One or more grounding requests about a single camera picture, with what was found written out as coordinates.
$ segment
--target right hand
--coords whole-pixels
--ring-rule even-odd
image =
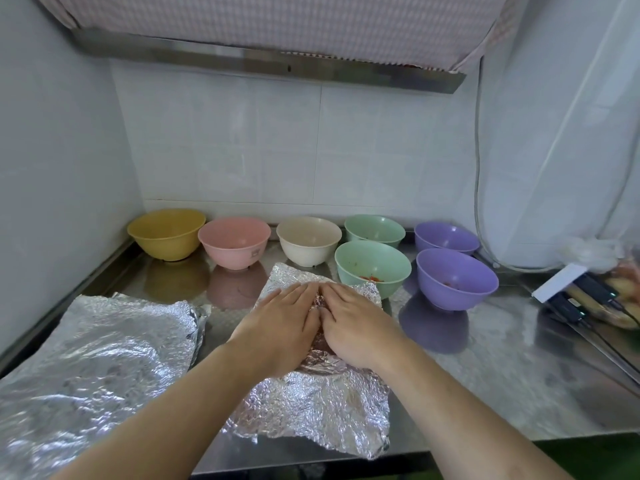
[[[320,291],[328,307],[320,309],[324,338],[348,364],[377,372],[407,340],[393,318],[352,288],[322,283]]]

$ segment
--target left hand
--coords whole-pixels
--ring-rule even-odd
[[[307,356],[320,328],[320,312],[309,311],[318,283],[299,283],[276,290],[238,324],[228,343],[249,351],[260,368],[260,380],[282,377]]]

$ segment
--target red food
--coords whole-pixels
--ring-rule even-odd
[[[362,278],[363,280],[373,281],[373,282],[376,282],[376,283],[383,283],[383,282],[384,282],[384,281],[382,281],[382,280],[380,280],[380,279],[376,278],[376,277],[375,277],[375,276],[373,276],[373,275],[371,275],[371,276],[361,276],[361,278]]]

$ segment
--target green bowl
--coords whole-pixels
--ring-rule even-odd
[[[376,241],[345,242],[335,250],[340,281],[346,285],[359,285],[375,276],[381,298],[389,298],[411,274],[411,262],[397,249]]]
[[[376,241],[398,247],[404,239],[404,227],[391,219],[382,216],[359,214],[347,217],[344,222],[347,230],[347,241]]]

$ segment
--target foil-wrapped food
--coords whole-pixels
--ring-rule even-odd
[[[183,376],[206,317],[186,301],[78,296],[0,381],[3,479],[46,478]]]
[[[277,263],[260,299],[294,283],[330,282]],[[353,287],[381,306],[375,284]],[[314,306],[324,306],[322,297]],[[300,367],[263,380],[229,417],[225,429],[245,438],[304,436],[328,449],[373,459],[388,447],[389,389],[372,371],[351,367],[331,351],[320,331]]]

